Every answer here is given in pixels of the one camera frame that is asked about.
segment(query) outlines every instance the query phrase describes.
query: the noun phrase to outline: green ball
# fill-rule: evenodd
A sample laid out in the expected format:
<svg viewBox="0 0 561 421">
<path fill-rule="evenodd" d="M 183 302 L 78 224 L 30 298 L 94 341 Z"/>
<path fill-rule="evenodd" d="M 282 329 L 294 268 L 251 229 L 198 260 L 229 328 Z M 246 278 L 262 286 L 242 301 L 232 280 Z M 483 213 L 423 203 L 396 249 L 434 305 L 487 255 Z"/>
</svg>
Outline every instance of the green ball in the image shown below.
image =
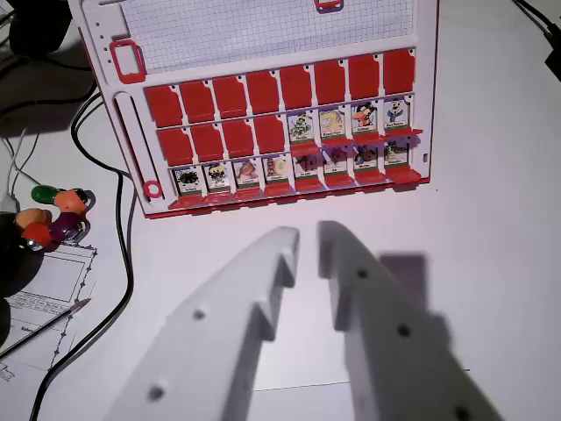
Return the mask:
<svg viewBox="0 0 561 421">
<path fill-rule="evenodd" d="M 54 198 L 58 195 L 63 189 L 57 189 L 51 186 L 37 186 L 34 187 L 32 190 L 32 199 L 35 202 L 42 203 L 42 204 L 54 204 Z"/>
</svg>

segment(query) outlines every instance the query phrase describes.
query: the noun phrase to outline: paper sheet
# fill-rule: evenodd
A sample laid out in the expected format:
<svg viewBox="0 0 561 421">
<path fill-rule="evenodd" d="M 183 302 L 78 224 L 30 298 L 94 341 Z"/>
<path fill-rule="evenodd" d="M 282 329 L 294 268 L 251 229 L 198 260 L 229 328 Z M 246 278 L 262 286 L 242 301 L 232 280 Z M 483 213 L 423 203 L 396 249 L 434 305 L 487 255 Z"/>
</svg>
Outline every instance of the paper sheet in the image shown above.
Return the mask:
<svg viewBox="0 0 561 421">
<path fill-rule="evenodd" d="M 95 285 L 90 275 L 96 249 L 60 245 L 51 253 L 36 254 L 40 269 L 18 293 L 6 298 L 10 305 L 10 333 L 4 350 L 29 332 L 88 298 Z M 77 319 L 65 319 L 32 343 L 0 361 L 1 419 L 29 419 L 37 389 L 46 371 L 70 350 Z"/>
<path fill-rule="evenodd" d="M 126 0 L 121 3 L 146 71 L 242 61 L 413 32 L 413 0 Z"/>
</svg>

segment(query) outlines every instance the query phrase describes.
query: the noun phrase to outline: white table surface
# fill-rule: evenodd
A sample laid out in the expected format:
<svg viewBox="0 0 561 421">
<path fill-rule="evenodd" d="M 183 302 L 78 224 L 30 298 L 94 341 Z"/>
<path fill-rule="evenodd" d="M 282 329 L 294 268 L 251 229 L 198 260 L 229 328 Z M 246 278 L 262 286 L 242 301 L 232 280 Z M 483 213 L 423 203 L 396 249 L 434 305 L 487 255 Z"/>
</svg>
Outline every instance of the white table surface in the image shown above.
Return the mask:
<svg viewBox="0 0 561 421">
<path fill-rule="evenodd" d="M 561 14 L 557 0 L 533 4 L 552 20 Z M 438 45 L 430 184 L 198 217 L 147 220 L 136 209 L 132 300 L 51 385 L 39 419 L 102 419 L 174 307 L 278 225 L 300 229 L 300 266 L 277 340 L 259 361 L 255 388 L 275 391 L 255 394 L 250 418 L 352 419 L 343 340 L 331 328 L 327 283 L 316 274 L 316 223 L 326 219 L 347 225 L 376 254 L 424 256 L 428 308 L 445 320 L 451 350 L 505 420 L 559 418 L 561 83 L 543 64 L 550 46 L 508 0 L 442 0 Z M 124 168 L 104 108 L 80 137 L 92 154 Z M 28 136 L 22 153 L 31 143 Z M 7 162 L 0 154 L 0 168 Z M 26 169 L 43 183 L 96 193 L 82 244 L 98 248 L 98 281 L 81 312 L 83 335 L 125 288 L 113 222 L 116 177 L 82 158 L 68 131 L 41 134 Z M 30 189 L 20 178 L 23 207 L 33 206 Z M 126 215 L 129 185 L 124 197 Z"/>
</svg>

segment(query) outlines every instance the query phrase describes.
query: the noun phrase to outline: white grid panel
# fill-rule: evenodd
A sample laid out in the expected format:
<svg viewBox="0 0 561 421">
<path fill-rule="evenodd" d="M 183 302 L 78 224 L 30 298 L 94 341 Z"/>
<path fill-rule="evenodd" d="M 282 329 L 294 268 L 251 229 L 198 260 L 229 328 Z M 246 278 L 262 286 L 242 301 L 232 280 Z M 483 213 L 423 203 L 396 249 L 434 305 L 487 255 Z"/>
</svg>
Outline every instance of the white grid panel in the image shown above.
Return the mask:
<svg viewBox="0 0 561 421">
<path fill-rule="evenodd" d="M 126 0 L 148 73 L 343 46 L 413 32 L 413 0 Z"/>
</svg>

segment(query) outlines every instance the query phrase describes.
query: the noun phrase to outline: pen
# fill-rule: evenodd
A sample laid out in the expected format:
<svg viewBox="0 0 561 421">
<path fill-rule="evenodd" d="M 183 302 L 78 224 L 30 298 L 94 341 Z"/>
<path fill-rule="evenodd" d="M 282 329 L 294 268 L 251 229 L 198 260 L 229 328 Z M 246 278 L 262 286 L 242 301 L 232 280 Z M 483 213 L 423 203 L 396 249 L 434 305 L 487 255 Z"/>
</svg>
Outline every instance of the pen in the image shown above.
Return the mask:
<svg viewBox="0 0 561 421">
<path fill-rule="evenodd" d="M 78 303 L 74 304 L 72 307 L 69 307 L 68 309 L 64 310 L 61 314 L 55 316 L 54 318 L 52 318 L 51 320 L 49 320 L 48 322 L 46 322 L 44 325 L 38 327 L 37 329 L 35 329 L 33 332 L 31 332 L 29 335 L 25 336 L 24 338 L 20 339 L 18 342 L 16 342 L 15 344 L 13 344 L 12 346 L 8 346 L 8 348 L 6 348 L 4 351 L 2 351 L 0 353 L 0 361 L 2 361 L 4 358 L 7 358 L 8 356 L 12 355 L 13 353 L 15 353 L 16 351 L 18 351 L 20 348 L 23 348 L 24 346 L 26 346 L 27 344 L 29 344 L 32 340 L 36 339 L 38 336 L 40 336 L 42 333 L 46 332 L 46 330 L 50 327 L 53 327 L 54 325 L 56 325 L 57 323 L 59 323 L 63 318 L 67 318 L 72 316 L 73 314 L 75 314 L 79 309 L 81 309 L 84 305 L 86 305 L 87 303 L 89 303 L 89 300 L 91 298 L 86 298 L 85 300 L 81 300 Z"/>
</svg>

